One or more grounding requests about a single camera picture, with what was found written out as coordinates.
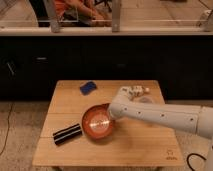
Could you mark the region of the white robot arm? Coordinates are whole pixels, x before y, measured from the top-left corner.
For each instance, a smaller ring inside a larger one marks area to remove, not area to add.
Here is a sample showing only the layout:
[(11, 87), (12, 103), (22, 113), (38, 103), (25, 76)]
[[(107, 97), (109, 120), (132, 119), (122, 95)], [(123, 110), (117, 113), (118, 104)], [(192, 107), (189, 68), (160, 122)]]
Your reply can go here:
[(210, 139), (204, 171), (213, 171), (213, 107), (134, 101), (148, 91), (142, 86), (121, 87), (108, 107), (110, 117), (130, 117)]

